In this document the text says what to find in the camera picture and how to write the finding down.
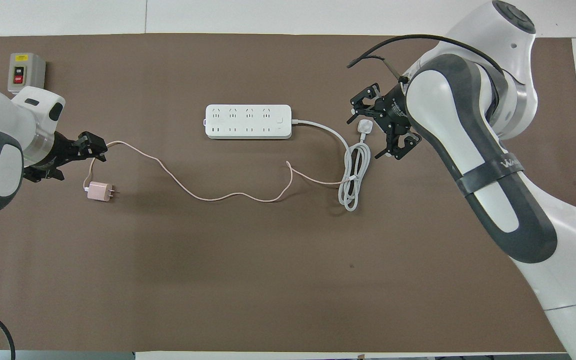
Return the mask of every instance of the cable connector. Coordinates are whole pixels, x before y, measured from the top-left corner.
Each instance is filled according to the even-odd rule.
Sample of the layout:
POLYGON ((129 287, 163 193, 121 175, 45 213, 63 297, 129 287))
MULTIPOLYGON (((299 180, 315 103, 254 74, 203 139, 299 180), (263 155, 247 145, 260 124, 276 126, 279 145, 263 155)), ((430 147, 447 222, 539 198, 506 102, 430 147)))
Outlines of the cable connector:
POLYGON ((115 192, 113 185, 96 181, 91 181, 87 187, 84 187, 84 190, 87 192, 87 198, 106 202, 113 197, 115 192))

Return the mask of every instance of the white power strip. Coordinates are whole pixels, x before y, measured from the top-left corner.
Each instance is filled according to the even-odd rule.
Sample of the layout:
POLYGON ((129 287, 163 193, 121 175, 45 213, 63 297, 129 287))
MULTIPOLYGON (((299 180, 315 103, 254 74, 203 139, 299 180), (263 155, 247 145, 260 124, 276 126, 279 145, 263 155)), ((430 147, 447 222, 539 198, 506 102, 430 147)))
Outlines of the white power strip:
POLYGON ((203 125, 210 139, 288 139, 292 115, 288 105, 212 104, 203 125))

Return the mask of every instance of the black cable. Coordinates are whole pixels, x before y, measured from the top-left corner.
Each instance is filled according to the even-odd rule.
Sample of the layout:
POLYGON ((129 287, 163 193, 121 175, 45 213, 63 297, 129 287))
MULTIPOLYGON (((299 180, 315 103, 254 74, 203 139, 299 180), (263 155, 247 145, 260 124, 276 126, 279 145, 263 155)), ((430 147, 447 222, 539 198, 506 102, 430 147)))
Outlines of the black cable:
POLYGON ((8 346, 10 347, 10 359, 15 360, 15 357, 17 356, 17 354, 15 353, 15 343, 14 341, 12 341, 12 335, 10 335, 10 331, 1 320, 0 320, 0 328, 4 332, 4 335, 6 335, 8 346))
POLYGON ((357 59, 350 61, 350 63, 348 64, 348 66, 346 66, 346 68, 348 68, 348 69, 352 68, 353 66, 355 66, 355 64, 359 63, 363 59, 366 59, 368 57, 368 55, 370 55, 373 51, 381 48, 384 45, 387 45, 390 43, 395 43, 395 41, 406 40, 406 39, 431 39, 431 40, 441 41, 444 43, 449 43, 452 45, 457 45, 460 48, 464 48, 466 50, 469 50, 469 51, 479 55, 480 57, 485 59, 487 62, 489 62, 490 65, 492 65, 493 68, 495 68, 497 71, 499 71, 499 73, 501 73, 502 75, 504 73, 501 66, 499 66, 499 64, 495 60, 493 60, 492 57, 486 55, 481 50, 478 50, 477 48, 472 47, 472 46, 468 45, 467 43, 462 43, 461 41, 457 41, 455 39, 447 38, 445 36, 430 35, 430 34, 409 34, 409 35, 395 36, 393 38, 386 39, 386 40, 378 43, 377 45, 371 47, 370 49, 368 49, 368 51, 361 54, 361 56, 357 57, 357 59))

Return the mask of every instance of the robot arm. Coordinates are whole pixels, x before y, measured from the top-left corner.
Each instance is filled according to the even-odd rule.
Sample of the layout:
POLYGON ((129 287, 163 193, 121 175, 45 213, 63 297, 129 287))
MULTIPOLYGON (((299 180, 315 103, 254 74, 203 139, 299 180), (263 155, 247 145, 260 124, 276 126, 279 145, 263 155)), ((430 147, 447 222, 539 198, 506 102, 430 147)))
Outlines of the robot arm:
POLYGON ((530 182, 499 141, 523 132, 537 109, 530 72, 535 28, 516 7, 494 0, 448 36, 483 50, 503 72, 471 51, 440 44, 405 73, 407 83, 384 96, 376 85, 359 93, 351 101, 354 113, 375 118, 386 132, 382 153, 396 159, 421 137, 433 146, 576 360, 576 207, 530 182), (375 98, 374 105, 364 105, 363 98, 375 98), (400 136, 407 136, 403 147, 400 136))
POLYGON ((59 166, 91 157, 105 161, 108 149, 101 137, 83 132, 72 141, 55 131, 65 103, 31 86, 12 100, 0 93, 0 210, 14 198, 22 178, 63 180, 59 166))

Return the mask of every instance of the white floor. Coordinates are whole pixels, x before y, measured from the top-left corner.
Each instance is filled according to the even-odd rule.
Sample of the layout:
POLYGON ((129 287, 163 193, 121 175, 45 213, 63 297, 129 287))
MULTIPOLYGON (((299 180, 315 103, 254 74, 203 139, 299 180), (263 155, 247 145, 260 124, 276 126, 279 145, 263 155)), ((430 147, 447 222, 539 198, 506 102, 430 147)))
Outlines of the white floor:
MULTIPOLYGON (((0 36, 162 32, 441 35, 484 2, 486 0, 0 0, 0 36)), ((576 1, 509 2, 530 16, 538 37, 576 38, 576 1)), ((576 39, 573 52, 576 68, 576 39)), ((156 354, 163 355, 143 353, 139 358, 164 358, 156 354)), ((313 354, 303 353, 290 357, 296 359, 297 355, 313 358, 313 354)), ((319 355, 329 358, 332 354, 319 355)), ((279 357, 270 354, 256 357, 261 358, 279 357)))

